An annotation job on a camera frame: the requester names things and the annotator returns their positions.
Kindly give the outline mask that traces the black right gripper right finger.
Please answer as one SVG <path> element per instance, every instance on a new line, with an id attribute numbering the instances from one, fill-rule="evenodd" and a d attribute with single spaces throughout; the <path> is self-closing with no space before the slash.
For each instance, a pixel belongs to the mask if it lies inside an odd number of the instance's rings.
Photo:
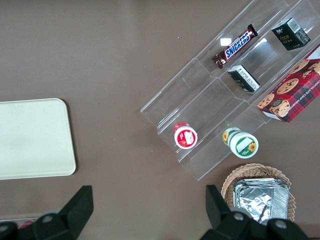
<path id="1" fill-rule="evenodd" d="M 307 240 L 294 222 L 273 218 L 262 225 L 240 211 L 231 211 L 215 185 L 207 185 L 206 213 L 211 229 L 202 240 Z"/>

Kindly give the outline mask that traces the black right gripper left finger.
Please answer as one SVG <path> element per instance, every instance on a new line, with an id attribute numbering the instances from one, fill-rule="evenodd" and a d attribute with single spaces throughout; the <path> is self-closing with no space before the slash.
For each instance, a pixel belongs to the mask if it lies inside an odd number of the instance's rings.
<path id="1" fill-rule="evenodd" d="M 0 224 L 2 240 L 76 240 L 94 211 L 93 188 L 82 186 L 57 213 L 47 213 L 23 228 L 13 221 Z"/>

